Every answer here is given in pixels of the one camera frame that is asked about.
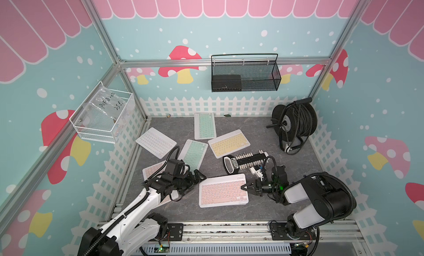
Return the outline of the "pink key keyboard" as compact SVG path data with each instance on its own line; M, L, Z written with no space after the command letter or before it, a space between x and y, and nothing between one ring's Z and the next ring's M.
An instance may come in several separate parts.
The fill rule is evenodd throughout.
M199 206L210 208L218 206L246 205L248 192L242 190L246 184L244 174L208 178L199 185Z
M142 170L144 180L147 180L151 175L153 175L156 171L158 171L163 166L164 163L165 163L165 161L162 161L160 163L157 163L157 164L151 165L147 168L144 168ZM170 199L170 196L168 195L164 198L164 200L162 202L159 203L159 205L157 207L160 207L160 206L167 204L169 202L171 202L171 199Z

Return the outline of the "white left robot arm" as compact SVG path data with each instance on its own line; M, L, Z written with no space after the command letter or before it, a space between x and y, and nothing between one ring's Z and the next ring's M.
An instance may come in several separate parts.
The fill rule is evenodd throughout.
M141 193L118 216L100 228L89 228L79 245L79 256L130 256L148 241L170 236L168 219L153 210L166 197L179 201L206 176L181 160L165 161L143 185Z

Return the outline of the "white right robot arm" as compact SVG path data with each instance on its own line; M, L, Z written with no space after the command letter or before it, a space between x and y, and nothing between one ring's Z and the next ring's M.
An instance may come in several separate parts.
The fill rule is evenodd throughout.
M305 175L289 183L285 166L274 166L268 176L264 166L253 168L261 177L242 185L241 190L257 196L267 195L284 206L309 201L309 205L290 214L285 222L272 220L272 238L290 241L293 256L312 256L320 241L320 226L351 215L357 202L349 187L327 172Z

